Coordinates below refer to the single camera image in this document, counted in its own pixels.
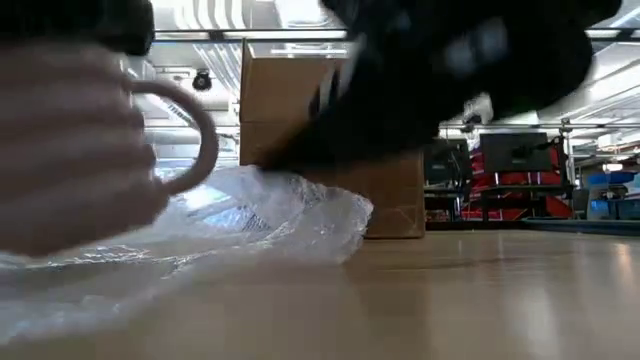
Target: blue bin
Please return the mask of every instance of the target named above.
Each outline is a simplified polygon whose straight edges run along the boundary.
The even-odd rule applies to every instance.
[[[611,173],[593,174],[587,178],[589,186],[592,185],[620,185],[633,181],[636,173],[633,171],[614,171]]]
[[[623,200],[618,202],[620,220],[640,220],[640,200]]]
[[[593,219],[615,219],[615,207],[609,206],[609,202],[606,200],[591,200],[589,208],[589,216]]]

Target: black device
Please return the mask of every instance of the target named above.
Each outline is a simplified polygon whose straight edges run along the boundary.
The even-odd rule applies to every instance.
[[[0,42],[98,42],[133,56],[147,55],[155,33],[149,0],[5,0],[0,20]]]
[[[482,116],[473,114],[462,121],[464,125],[480,125],[482,124]]]
[[[430,184],[448,182],[462,187],[473,171],[469,145],[464,139],[436,139],[424,151],[424,177]]]
[[[213,86],[213,82],[211,81],[211,76],[209,75],[209,69],[198,70],[196,76],[193,78],[193,82],[191,85],[197,91],[210,90]]]
[[[585,29],[621,0],[323,3],[355,53],[333,77],[339,96],[265,154],[264,170],[333,170],[419,150],[480,94],[495,119],[547,107],[584,81],[593,55]]]
[[[553,170],[546,133],[480,134],[485,173]]]

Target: mug handle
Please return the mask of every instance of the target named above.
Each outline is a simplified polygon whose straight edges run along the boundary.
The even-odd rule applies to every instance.
[[[218,161],[218,134],[209,114],[191,95],[171,83],[157,81],[131,81],[133,94],[154,94],[175,102],[195,121],[200,130],[200,150],[195,163],[189,170],[164,183],[170,195],[176,195],[198,186],[216,166]]]

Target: fluorescent light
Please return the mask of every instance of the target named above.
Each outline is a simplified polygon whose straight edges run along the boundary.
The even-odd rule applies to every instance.
[[[276,0],[280,21],[285,27],[294,24],[318,24],[327,22],[327,15],[318,0]]]
[[[172,0],[173,3],[173,21],[175,21],[178,29],[188,29],[187,21],[184,17],[184,4],[182,1]]]
[[[204,29],[215,28],[209,16],[209,1],[198,1],[198,22]]]
[[[227,4],[226,4],[226,0],[216,0],[213,4],[214,9],[213,9],[213,17],[216,19],[216,23],[218,24],[218,27],[220,29],[230,29],[231,25],[229,25],[229,21],[227,21]]]
[[[231,0],[231,22],[236,29],[247,28],[242,17],[242,2],[243,0]]]
[[[607,29],[598,29],[598,30],[587,30],[587,35],[591,39],[607,39],[616,37],[620,34],[620,30],[607,30]]]
[[[202,27],[196,18],[196,11],[192,0],[182,0],[183,15],[190,29],[200,30]]]
[[[209,40],[209,34],[202,32],[161,32],[156,33],[156,40]]]
[[[344,49],[271,49],[274,55],[346,55]]]
[[[227,39],[274,39],[274,40],[287,40],[290,38],[296,39],[328,39],[328,40],[344,40],[347,37],[347,32],[344,30],[266,30],[266,31],[227,31],[224,32],[224,37]]]
[[[622,170],[622,168],[623,168],[622,164],[603,164],[602,165],[602,170],[606,172],[620,171]]]
[[[175,0],[151,0],[154,8],[172,8]]]

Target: table surface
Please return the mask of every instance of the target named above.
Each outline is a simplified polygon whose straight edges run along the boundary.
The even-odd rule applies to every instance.
[[[126,326],[15,344],[0,358],[638,359],[636,241],[523,231],[372,240],[342,268],[201,282]]]

